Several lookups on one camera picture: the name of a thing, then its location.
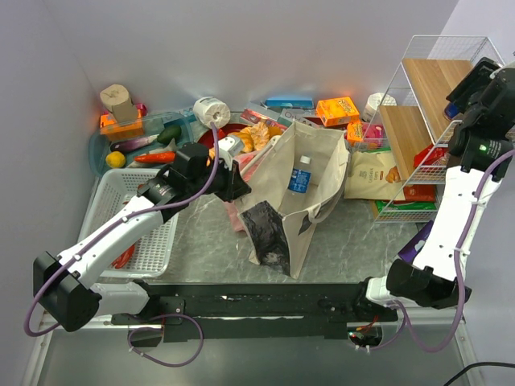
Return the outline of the Pocari Sweat water bottle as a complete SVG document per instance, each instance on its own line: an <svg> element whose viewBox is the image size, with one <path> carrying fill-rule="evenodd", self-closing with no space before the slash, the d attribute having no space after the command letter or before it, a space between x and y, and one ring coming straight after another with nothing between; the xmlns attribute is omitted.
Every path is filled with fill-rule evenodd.
<svg viewBox="0 0 515 386"><path fill-rule="evenodd" d="M301 155L294 163L288 190L294 194L305 194L311 181L311 158Z"/></svg>

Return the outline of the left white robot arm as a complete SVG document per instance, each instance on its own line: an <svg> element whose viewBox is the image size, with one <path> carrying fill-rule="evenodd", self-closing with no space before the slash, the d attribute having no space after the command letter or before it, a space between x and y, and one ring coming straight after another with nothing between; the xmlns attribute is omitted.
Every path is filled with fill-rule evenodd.
<svg viewBox="0 0 515 386"><path fill-rule="evenodd" d="M214 194L231 202L251 189L241 177L234 156L241 139L230 135L215 142L215 154L189 142L142 184L129 202L88 237L52 256L35 258L32 268L34 303L41 305L67 332L79 330L104 314L139 314L150 300L142 284L97 284L100 275L144 236L167 223L189 203Z"/></svg>

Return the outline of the pink plastic grocery bag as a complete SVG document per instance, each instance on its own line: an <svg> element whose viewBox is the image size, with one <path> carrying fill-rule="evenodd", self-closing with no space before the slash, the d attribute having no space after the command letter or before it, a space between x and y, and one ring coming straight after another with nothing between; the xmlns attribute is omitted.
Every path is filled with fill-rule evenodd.
<svg viewBox="0 0 515 386"><path fill-rule="evenodd" d="M253 161L253 159L257 155L258 155L257 151L253 151L253 152L246 153L246 154L239 154L238 156L235 157L234 160L238 162L240 170L243 170L248 166L249 163L251 163ZM244 173L243 179L246 183L250 180L250 178L252 177L252 175L257 167L258 167L258 164L255 163ZM238 217L240 201L241 201L240 199L237 199L235 202L231 202L231 203L223 202L224 208L225 208L228 218L229 218L229 222L230 222L234 232L243 232L245 230L243 223L241 222L241 220Z"/></svg>

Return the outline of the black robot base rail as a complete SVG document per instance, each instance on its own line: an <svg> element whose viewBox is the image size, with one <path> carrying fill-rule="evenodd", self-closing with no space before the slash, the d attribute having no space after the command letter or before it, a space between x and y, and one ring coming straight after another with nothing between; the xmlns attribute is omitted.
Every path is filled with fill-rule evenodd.
<svg viewBox="0 0 515 386"><path fill-rule="evenodd" d="M346 339L350 324L395 322L395 310L365 299L365 286L301 284L146 284L150 301L113 325L158 326L165 342L319 336Z"/></svg>

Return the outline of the beige canvas tote bag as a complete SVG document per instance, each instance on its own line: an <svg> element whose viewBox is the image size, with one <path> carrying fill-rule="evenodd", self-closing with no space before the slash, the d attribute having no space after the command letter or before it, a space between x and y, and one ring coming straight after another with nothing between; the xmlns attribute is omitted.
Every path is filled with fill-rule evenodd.
<svg viewBox="0 0 515 386"><path fill-rule="evenodd" d="M305 194L294 194L287 187L301 155L311 158L311 181ZM253 245L250 261L299 277L317 224L344 192L349 159L338 129L294 122L279 136L257 162L251 193L240 198L238 217Z"/></svg>

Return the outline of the Red Bull can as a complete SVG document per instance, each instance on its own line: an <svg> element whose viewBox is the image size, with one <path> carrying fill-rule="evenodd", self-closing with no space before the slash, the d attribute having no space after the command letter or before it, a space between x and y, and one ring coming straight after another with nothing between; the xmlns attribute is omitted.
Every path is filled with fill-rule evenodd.
<svg viewBox="0 0 515 386"><path fill-rule="evenodd" d="M443 110L443 115L449 121L453 121L459 117L460 111L456 105L454 105L452 102L448 102L445 109Z"/></svg>

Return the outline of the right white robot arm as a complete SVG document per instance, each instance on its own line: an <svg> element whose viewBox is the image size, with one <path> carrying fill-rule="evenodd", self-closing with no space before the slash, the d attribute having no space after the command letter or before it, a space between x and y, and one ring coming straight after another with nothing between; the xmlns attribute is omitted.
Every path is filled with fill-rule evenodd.
<svg viewBox="0 0 515 386"><path fill-rule="evenodd" d="M463 309L469 249L488 201L514 155L514 65L481 59L447 96L461 114L448 142L446 182L425 244L411 262L397 259L382 278L367 280L365 297L434 309Z"/></svg>

